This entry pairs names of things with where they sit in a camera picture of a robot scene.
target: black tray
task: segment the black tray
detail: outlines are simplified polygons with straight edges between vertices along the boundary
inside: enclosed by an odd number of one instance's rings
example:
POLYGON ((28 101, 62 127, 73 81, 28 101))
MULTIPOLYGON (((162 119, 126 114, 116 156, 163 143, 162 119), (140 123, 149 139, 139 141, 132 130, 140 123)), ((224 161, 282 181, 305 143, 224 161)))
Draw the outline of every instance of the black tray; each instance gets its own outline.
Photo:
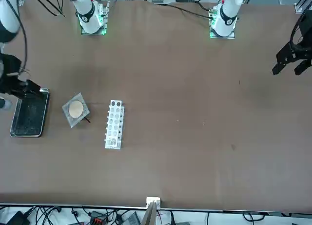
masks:
POLYGON ((49 90, 41 88, 43 99, 18 99, 11 125, 11 137, 40 137, 43 130, 49 90))

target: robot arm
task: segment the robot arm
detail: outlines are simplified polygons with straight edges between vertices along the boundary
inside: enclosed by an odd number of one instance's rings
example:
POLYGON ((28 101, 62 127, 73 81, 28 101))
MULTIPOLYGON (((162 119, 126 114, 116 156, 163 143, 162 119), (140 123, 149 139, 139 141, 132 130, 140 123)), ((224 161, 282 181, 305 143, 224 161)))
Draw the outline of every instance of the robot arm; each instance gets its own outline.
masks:
POLYGON ((229 36, 237 21, 237 13, 244 0, 224 0, 217 6, 217 16, 212 30, 221 37, 229 36))
MULTIPOLYGON (((9 0, 17 14, 18 0, 9 0)), ((0 0, 0 42, 10 42, 17 35, 20 24, 6 0, 0 0)))
MULTIPOLYGON (((70 1, 77 10, 80 25, 87 33, 95 33, 103 26, 103 21, 99 18, 102 5, 91 0, 70 1)), ((19 15, 18 0, 0 0, 0 43, 12 41, 18 34, 20 22, 16 14, 19 15)), ((39 85, 31 80, 19 80, 20 65, 21 61, 18 58, 0 51, 0 93, 12 94, 20 99, 40 98, 39 85)))
POLYGON ((312 61, 312 2, 306 7, 298 21, 296 22, 290 37, 290 41, 276 55, 277 64, 272 69, 274 75, 279 74, 287 64, 297 60, 303 60, 295 69, 296 75, 301 75, 306 69, 311 67, 312 61), (302 40, 298 44, 293 43, 296 31, 300 30, 302 40))
POLYGON ((103 25, 103 5, 91 0, 70 0, 76 10, 80 25, 88 34, 97 32, 103 25))
MULTIPOLYGON (((0 42, 8 43, 18 34, 20 23, 18 0, 0 0, 0 42)), ((20 99, 41 97, 40 86, 31 80, 20 81, 21 61, 0 52, 0 93, 12 94, 20 99)))

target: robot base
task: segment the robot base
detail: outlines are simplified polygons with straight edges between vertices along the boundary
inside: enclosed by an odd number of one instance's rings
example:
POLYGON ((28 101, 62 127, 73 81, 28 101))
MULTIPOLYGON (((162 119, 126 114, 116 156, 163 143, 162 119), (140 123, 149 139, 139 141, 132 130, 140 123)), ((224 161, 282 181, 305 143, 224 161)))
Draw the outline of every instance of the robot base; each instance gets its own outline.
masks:
MULTIPOLYGON (((209 17, 213 17, 214 19, 216 18, 216 15, 217 15, 217 6, 214 6, 212 11, 209 12, 209 17)), ((214 25, 215 21, 214 20, 209 20, 209 37, 211 39, 235 39, 235 33, 234 33, 234 30, 232 31, 232 33, 227 36, 227 37, 222 37, 220 35, 218 35, 212 28, 212 25, 214 25)))
POLYGON ((99 19, 99 21, 103 22, 103 26, 101 26, 97 32, 95 32, 93 34, 89 34, 80 25, 79 18, 77 17, 82 35, 98 35, 98 36, 101 36, 101 35, 105 35, 107 33, 107 22, 108 22, 108 13, 109 13, 110 1, 109 0, 107 1, 106 6, 103 6, 103 4, 101 4, 101 3, 99 5, 102 5, 102 7, 100 7, 100 13, 99 13, 98 19, 99 19))

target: beige disc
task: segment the beige disc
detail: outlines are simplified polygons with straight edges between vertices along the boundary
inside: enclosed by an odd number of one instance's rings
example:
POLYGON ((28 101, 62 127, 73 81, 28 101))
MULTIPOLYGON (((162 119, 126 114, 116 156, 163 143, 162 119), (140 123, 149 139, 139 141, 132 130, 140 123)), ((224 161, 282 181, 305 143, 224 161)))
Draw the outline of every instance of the beige disc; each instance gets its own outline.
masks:
POLYGON ((73 101, 69 105, 69 114, 74 119, 79 118, 83 112, 83 105, 80 101, 73 101))

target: tabletop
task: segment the tabletop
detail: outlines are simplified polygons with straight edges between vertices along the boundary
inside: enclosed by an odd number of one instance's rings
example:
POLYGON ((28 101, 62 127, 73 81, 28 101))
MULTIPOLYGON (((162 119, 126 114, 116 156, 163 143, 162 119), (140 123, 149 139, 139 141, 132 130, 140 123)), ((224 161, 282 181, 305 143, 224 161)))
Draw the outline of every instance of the tabletop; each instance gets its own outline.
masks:
MULTIPOLYGON (((30 79, 51 97, 37 139, 11 138, 14 109, 0 112, 0 201, 311 212, 312 73, 271 73, 293 6, 243 5, 225 40, 138 0, 112 3, 105 36, 81 36, 64 5, 66 18, 20 9, 30 79), (61 107, 79 92, 91 123, 71 129, 61 107), (110 100, 125 107, 121 150, 105 149, 110 100)), ((5 51, 23 59, 22 33, 5 51)))

